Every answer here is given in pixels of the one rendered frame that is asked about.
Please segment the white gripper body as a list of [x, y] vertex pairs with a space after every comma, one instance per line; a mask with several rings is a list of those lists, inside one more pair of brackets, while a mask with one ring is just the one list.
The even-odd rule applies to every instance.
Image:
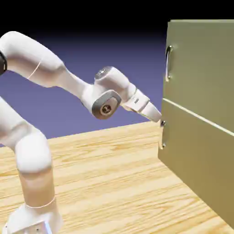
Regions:
[[139, 112], [139, 114], [146, 117], [147, 119], [149, 119], [153, 122], [158, 122], [161, 119], [160, 111], [150, 101]]

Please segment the olive green cabinet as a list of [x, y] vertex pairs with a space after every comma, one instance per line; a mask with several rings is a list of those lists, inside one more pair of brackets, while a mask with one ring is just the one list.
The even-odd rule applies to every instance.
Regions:
[[234, 20], [171, 20], [159, 159], [234, 229]]

